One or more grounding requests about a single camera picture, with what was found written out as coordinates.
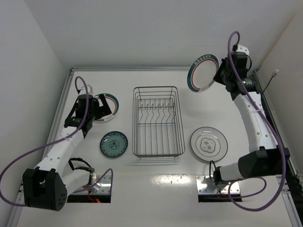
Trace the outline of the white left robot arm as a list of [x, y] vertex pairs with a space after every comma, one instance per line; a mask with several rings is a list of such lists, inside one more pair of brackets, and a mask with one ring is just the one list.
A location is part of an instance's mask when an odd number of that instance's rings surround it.
[[28, 168], [22, 177], [24, 203], [27, 207], [60, 211], [68, 196], [92, 187], [94, 168], [75, 167], [66, 176], [65, 166], [93, 122], [112, 113], [104, 94], [95, 98], [82, 88], [64, 121], [59, 142], [35, 168]]

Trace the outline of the white plate with flower motif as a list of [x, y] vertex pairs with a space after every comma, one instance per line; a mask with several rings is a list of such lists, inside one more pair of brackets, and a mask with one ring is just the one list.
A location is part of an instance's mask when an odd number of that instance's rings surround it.
[[201, 127], [191, 134], [190, 147], [199, 159], [218, 162], [228, 152], [228, 141], [216, 128]]

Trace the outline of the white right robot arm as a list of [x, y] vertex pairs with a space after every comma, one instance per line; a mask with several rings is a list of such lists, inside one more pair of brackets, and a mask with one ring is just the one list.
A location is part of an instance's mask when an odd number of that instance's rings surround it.
[[249, 153], [228, 166], [218, 166], [213, 173], [214, 183], [282, 175], [286, 173], [289, 150], [277, 141], [276, 133], [265, 117], [261, 93], [256, 80], [247, 77], [248, 49], [235, 44], [230, 56], [222, 63], [214, 80], [225, 85], [238, 108], [249, 141]]

